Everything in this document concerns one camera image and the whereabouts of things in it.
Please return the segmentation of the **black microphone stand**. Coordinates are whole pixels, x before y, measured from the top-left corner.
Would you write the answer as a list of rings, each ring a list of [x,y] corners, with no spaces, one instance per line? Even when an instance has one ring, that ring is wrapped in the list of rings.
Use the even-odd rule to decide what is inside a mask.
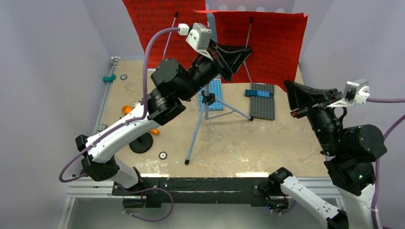
[[[142,154],[151,149],[153,146],[153,137],[150,133],[145,133],[129,143],[132,152]]]

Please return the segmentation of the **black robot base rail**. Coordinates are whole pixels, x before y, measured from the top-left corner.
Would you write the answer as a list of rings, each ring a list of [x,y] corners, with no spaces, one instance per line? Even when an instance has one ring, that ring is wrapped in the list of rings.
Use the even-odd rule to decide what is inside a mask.
[[[159,208],[163,203],[249,204],[285,214],[295,202],[267,177],[145,177],[143,193],[130,208]]]

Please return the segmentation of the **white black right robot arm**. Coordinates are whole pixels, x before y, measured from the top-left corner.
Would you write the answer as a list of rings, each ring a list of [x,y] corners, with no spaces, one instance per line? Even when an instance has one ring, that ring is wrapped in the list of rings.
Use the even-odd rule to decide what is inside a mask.
[[[335,109],[365,104],[369,85],[365,79],[347,82],[343,92],[337,89],[315,89],[289,80],[284,81],[290,114],[306,117],[328,156],[325,167],[344,203],[343,208],[330,205],[305,187],[286,168],[281,167],[268,177],[264,195],[287,196],[311,213],[326,229],[380,229],[373,196],[377,190],[374,166],[386,152],[384,135],[374,125],[343,126],[343,116]]]

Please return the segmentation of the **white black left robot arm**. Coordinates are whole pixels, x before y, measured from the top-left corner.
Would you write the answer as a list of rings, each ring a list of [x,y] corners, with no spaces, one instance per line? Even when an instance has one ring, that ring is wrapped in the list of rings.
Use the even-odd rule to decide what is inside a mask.
[[[81,161],[84,172],[94,181],[113,180],[130,195],[142,190],[139,171],[129,167],[115,154],[148,131],[165,125],[185,110],[190,101],[215,77],[231,81],[243,62],[252,53],[251,47],[221,45],[210,41],[208,56],[198,54],[189,69],[176,59],[160,61],[151,79],[155,88],[126,116],[99,134],[82,137]]]

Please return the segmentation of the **light blue music stand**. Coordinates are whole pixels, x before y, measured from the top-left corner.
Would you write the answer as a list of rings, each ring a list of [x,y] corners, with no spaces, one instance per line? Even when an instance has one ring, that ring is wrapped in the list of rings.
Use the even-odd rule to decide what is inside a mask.
[[[207,52],[203,52],[201,55],[213,60],[213,61],[217,61],[218,65],[219,65],[219,60],[215,60],[215,44],[216,42],[214,42],[212,39],[210,40],[209,46],[208,46],[208,50]],[[192,86],[192,84],[190,83],[190,70],[187,71],[187,75],[189,77],[189,80],[181,80],[181,83],[187,83],[187,85],[189,86],[188,88],[185,87],[185,85],[183,86],[183,92],[182,94],[180,94],[178,97],[182,100],[190,100],[192,95],[196,95],[198,92],[201,94],[201,108],[200,108],[200,113],[199,113],[199,118],[193,133],[193,138],[191,141],[191,145],[188,151],[188,155],[186,157],[185,160],[185,164],[188,165],[190,162],[190,158],[191,158],[191,154],[192,154],[192,150],[193,150],[193,146],[194,146],[194,142],[201,124],[201,121],[203,118],[205,119],[209,119],[209,106],[214,104],[215,102],[218,102],[220,104],[222,104],[225,107],[228,107],[229,109],[231,109],[232,112],[236,112],[242,116],[244,116],[245,118],[249,119],[250,121],[252,121],[254,118],[241,112],[240,110],[236,109],[233,106],[230,106],[229,104],[225,103],[223,100],[219,99],[216,97],[216,95],[214,93],[210,92],[210,82],[209,84],[207,84],[206,86],[202,87],[202,88],[195,88]]]

